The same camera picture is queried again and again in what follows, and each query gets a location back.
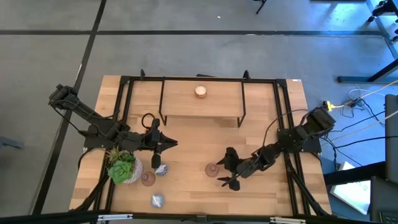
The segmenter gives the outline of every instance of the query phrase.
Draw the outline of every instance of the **wooden table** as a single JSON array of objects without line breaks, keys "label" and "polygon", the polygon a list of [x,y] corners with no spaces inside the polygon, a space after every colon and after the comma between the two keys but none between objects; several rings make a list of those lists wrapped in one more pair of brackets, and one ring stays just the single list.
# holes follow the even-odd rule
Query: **wooden table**
[{"label": "wooden table", "polygon": [[[107,116],[112,114],[118,92],[120,76],[104,76],[96,103],[96,112]],[[188,81],[192,85],[206,83]],[[159,117],[159,99],[162,82],[134,82],[127,124],[133,131],[143,133],[141,118],[151,112]],[[287,80],[292,110],[307,108],[303,86],[300,80]],[[178,92],[180,85],[171,91]],[[219,82],[222,91],[223,82]],[[212,214],[212,215],[292,215],[287,176],[283,156],[264,172],[257,171],[247,179],[239,178],[241,190],[234,192],[228,187],[221,187],[222,182],[207,177],[205,166],[209,162],[218,162],[223,158],[227,147],[234,147],[242,158],[261,146],[264,131],[277,117],[274,92],[271,84],[245,83],[246,118],[237,128],[236,118],[196,118],[186,116],[170,117],[166,126],[159,128],[164,134],[178,141],[178,146],[162,153],[162,162],[169,167],[164,177],[157,177],[151,187],[143,186],[139,181],[115,187],[112,212],[177,213],[177,214]],[[122,98],[121,110],[125,101]],[[172,95],[164,101],[165,108],[172,105]],[[234,99],[236,104],[241,98]],[[230,108],[218,108],[228,111]],[[293,114],[298,124],[304,111]],[[277,141],[273,125],[267,134],[266,144]],[[151,152],[135,152],[144,165],[144,170],[151,170]],[[70,208],[79,206],[97,184],[104,151],[93,150],[87,154],[78,172]],[[317,202],[324,210],[331,213],[326,187],[319,160],[311,154],[301,153],[305,183]],[[218,177],[230,176],[220,166]],[[100,208],[104,208],[108,184],[103,190]],[[299,188],[295,188],[298,209],[302,213]],[[164,194],[165,205],[152,208],[150,197]]]}]

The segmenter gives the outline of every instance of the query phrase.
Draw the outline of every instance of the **gray floor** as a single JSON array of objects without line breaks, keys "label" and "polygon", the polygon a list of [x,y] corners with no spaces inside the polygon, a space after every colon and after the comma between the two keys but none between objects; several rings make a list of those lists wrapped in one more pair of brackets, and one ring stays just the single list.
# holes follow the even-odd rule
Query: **gray floor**
[{"label": "gray floor", "polygon": [[[35,3],[23,0],[0,2],[0,29],[91,29],[99,0]],[[108,1],[100,30],[377,30],[366,24],[366,3],[269,0],[256,16],[258,2],[250,0],[113,0]],[[394,31],[395,17],[382,19]],[[25,215],[50,153],[60,118],[47,106],[58,83],[75,81],[87,36],[0,36],[0,136],[23,141],[23,150],[3,147],[0,151],[0,217]],[[323,100],[338,105],[348,99],[354,85],[337,84],[339,75],[363,76],[380,70],[393,57],[382,37],[309,37],[241,35],[97,36],[79,96],[94,106],[103,75],[252,77],[302,79],[310,108]],[[377,85],[360,85],[375,90]],[[381,93],[398,93],[396,86]],[[380,95],[366,101],[378,113],[384,110]],[[336,129],[369,116],[355,110],[354,118],[332,112]],[[80,118],[72,121],[81,128]],[[370,119],[355,128],[373,123]],[[374,126],[349,138],[383,136]],[[333,139],[340,133],[331,134]],[[83,138],[69,129],[51,184],[45,213],[67,211],[77,173]],[[362,165],[384,160],[384,141],[356,144],[341,151]],[[333,158],[331,147],[323,157]],[[338,162],[354,162],[338,154]]]}]

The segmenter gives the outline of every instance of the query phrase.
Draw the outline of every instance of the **concrete floor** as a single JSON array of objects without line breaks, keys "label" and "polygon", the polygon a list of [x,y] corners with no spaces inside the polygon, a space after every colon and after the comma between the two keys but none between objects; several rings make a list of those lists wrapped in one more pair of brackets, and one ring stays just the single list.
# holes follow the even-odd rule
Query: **concrete floor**
[{"label": "concrete floor", "polygon": [[[99,0],[0,1],[0,29],[91,29]],[[100,30],[378,30],[366,3],[269,0],[258,16],[258,2],[246,0],[113,0],[108,1]],[[391,33],[395,17],[382,22]],[[60,117],[47,106],[58,83],[73,85],[88,36],[0,35],[0,136],[23,141],[23,150],[0,151],[0,217],[26,215],[49,156]],[[252,77],[302,79],[309,108],[330,100],[348,99],[354,85],[337,84],[339,75],[372,75],[393,61],[382,37],[352,36],[241,36],[241,35],[150,35],[97,36],[79,96],[94,106],[103,75]],[[375,90],[378,85],[360,85]],[[381,93],[398,94],[396,86]],[[384,99],[371,95],[366,101],[378,113]],[[354,118],[332,112],[336,129],[369,116],[355,111]],[[73,117],[80,128],[87,123]],[[350,131],[373,123],[370,119]],[[377,125],[349,138],[342,145],[383,136]],[[333,139],[340,133],[330,134]],[[57,164],[45,213],[68,210],[77,174],[83,138],[69,128]],[[384,141],[342,148],[362,165],[384,160]],[[331,147],[322,156],[333,159]],[[354,162],[338,154],[338,162]]]}]

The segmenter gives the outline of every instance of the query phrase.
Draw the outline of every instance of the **plant pot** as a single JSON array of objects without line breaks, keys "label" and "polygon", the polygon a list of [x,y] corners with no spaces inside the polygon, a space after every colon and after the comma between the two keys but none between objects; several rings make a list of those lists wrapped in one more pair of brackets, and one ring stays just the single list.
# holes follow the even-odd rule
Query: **plant pot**
[{"label": "plant pot", "polygon": [[134,164],[134,170],[132,170],[132,176],[130,179],[123,181],[124,184],[134,183],[136,180],[140,179],[142,171],[144,170],[142,166],[141,160],[136,158],[136,162]]}]

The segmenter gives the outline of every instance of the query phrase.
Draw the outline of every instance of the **potted succulent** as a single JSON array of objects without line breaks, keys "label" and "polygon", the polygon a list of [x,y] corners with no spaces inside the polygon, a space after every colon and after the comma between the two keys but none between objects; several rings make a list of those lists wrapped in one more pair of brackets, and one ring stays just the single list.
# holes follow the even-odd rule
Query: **potted succulent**
[{"label": "potted succulent", "polygon": [[109,160],[108,175],[115,184],[131,184],[142,174],[142,162],[132,152],[113,148],[107,152]]}]

